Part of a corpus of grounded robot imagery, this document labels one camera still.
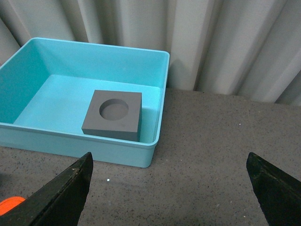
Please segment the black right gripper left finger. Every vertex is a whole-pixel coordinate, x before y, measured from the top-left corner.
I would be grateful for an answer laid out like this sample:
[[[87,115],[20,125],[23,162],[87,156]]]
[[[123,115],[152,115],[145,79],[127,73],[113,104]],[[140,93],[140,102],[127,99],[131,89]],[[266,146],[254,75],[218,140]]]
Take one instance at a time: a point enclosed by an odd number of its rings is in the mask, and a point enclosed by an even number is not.
[[[0,217],[2,226],[76,226],[86,203],[93,157],[83,155],[28,199]]]

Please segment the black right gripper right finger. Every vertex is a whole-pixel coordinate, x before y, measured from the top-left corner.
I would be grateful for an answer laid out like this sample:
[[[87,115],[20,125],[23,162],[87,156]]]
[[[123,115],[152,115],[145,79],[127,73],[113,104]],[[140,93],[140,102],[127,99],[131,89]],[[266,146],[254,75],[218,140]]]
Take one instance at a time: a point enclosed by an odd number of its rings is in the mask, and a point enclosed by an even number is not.
[[[301,182],[253,152],[246,168],[268,225],[299,226]]]

